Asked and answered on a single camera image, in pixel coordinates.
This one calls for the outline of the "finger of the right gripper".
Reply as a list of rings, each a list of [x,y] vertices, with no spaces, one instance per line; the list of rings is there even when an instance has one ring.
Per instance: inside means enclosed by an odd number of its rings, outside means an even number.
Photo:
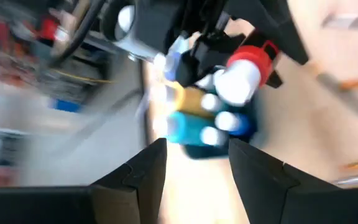
[[[266,35],[291,59],[304,65],[309,56],[298,34],[287,0],[227,0],[225,12]]]
[[[181,55],[177,66],[177,82],[181,86],[190,86],[204,78],[215,66],[225,66],[243,41],[244,34],[200,36],[195,45]]]

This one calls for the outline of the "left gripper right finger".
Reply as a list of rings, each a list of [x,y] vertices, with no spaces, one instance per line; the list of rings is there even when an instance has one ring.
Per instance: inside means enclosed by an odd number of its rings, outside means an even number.
[[[239,139],[228,153],[250,224],[358,224],[358,188],[337,187]]]

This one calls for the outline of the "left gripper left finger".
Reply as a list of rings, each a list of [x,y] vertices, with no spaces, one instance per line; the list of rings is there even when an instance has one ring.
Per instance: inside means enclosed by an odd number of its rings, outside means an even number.
[[[0,188],[0,224],[157,224],[166,165],[159,138],[90,185]]]

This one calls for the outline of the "large purple paint bottle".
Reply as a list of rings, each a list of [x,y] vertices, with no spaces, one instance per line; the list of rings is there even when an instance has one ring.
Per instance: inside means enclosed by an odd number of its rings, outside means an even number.
[[[181,53],[179,52],[171,52],[166,56],[163,74],[168,81],[176,80],[176,71],[180,59],[181,59]]]

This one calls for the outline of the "large yellow paint bottle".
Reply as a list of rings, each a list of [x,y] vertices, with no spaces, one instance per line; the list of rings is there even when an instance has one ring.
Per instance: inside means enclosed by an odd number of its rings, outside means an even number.
[[[172,111],[204,118],[212,118],[227,109],[227,105],[219,96],[195,87],[167,87],[166,100]]]

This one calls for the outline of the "small red paint bottle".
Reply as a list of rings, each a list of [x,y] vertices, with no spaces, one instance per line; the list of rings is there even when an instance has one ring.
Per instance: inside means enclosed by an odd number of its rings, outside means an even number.
[[[223,73],[214,78],[218,96],[231,106],[245,105],[255,91],[266,84],[273,72],[273,61],[279,53],[279,49],[270,41],[261,47],[240,46],[228,58]]]

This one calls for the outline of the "large teal paint bottle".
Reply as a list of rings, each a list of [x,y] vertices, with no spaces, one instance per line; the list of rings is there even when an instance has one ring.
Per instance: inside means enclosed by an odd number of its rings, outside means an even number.
[[[221,147],[228,140],[228,134],[215,127],[214,123],[199,116],[174,112],[166,119],[165,137],[172,143],[187,146]]]

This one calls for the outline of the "small blue paint bottle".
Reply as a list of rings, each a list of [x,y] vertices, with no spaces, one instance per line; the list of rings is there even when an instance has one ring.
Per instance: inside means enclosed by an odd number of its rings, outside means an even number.
[[[215,126],[233,136],[252,136],[255,128],[249,118],[240,113],[222,111],[214,119]]]

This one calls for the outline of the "wide black brush gold ferrule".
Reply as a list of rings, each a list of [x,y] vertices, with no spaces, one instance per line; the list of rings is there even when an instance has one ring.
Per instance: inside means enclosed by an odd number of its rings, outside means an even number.
[[[341,90],[338,87],[339,82],[327,73],[320,73],[316,79],[325,89],[358,115],[358,96],[355,93]]]

